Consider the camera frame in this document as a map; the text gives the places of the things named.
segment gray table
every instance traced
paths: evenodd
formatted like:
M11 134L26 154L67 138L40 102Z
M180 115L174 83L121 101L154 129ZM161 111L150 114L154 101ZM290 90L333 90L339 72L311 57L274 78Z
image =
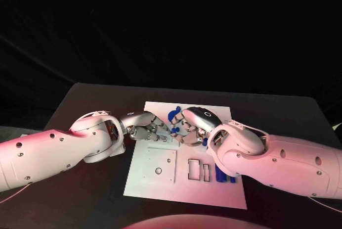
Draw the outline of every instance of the gray table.
M44 129L66 131L78 117L95 110L108 110L119 118L143 110L145 101L229 106L232 118L265 132L342 147L314 99L297 96L75 84ZM79 162L1 204L0 227L121 228L173 214L231 217L271 228L340 227L337 212L246 176L248 210L122 196L134 141L125 137L124 143L124 154L98 163Z

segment cable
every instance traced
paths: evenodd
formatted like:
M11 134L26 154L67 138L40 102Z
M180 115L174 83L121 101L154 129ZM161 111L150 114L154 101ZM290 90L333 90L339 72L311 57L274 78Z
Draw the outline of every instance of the cable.
M324 207L327 207L327 208L330 208L332 210L334 210L334 211L337 211L339 213L342 213L342 211L340 210L337 210L337 209L334 209L334 208L332 208L332 207L329 207L327 205L324 205L323 203L320 203L317 200L314 200L313 198L310 198L310 197L307 197L310 200L313 200L316 203L319 203L320 205L323 205Z
M24 188L23 188L17 193L14 193L7 199L4 199L4 200L0 202L0 204L1 204L3 202L5 202L11 197L14 197L29 186L30 186L30 184L27 184L27 185L24 186Z

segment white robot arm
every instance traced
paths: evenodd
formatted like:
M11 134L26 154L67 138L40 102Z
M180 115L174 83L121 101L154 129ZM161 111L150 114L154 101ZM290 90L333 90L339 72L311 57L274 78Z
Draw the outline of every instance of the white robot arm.
M171 124L194 126L171 136L186 145L207 138L207 154L231 177L246 175L264 185L301 196L342 199L342 150L310 141L268 135L197 107L183 109Z
M37 182L70 169L83 159L98 162L124 153L122 135L132 140L166 140L161 120L143 111L121 120L105 111L83 115L69 131L49 130L0 143L0 192Z

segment black curtain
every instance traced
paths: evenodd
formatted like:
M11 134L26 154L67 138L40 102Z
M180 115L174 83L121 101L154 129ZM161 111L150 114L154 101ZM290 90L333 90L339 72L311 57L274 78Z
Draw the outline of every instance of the black curtain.
M42 129L76 82L308 96L340 122L333 0L0 0L0 14L0 125Z

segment circular hole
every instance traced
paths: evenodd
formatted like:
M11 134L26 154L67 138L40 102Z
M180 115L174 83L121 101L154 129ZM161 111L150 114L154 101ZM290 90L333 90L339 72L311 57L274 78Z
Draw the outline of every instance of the circular hole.
M316 165L321 165L321 160L320 160L320 158L316 156Z
M156 169L156 174L158 175L161 173L161 168Z
M285 157L285 151L284 151L284 149L281 149L281 151L280 151L280 157L281 157L281 158Z

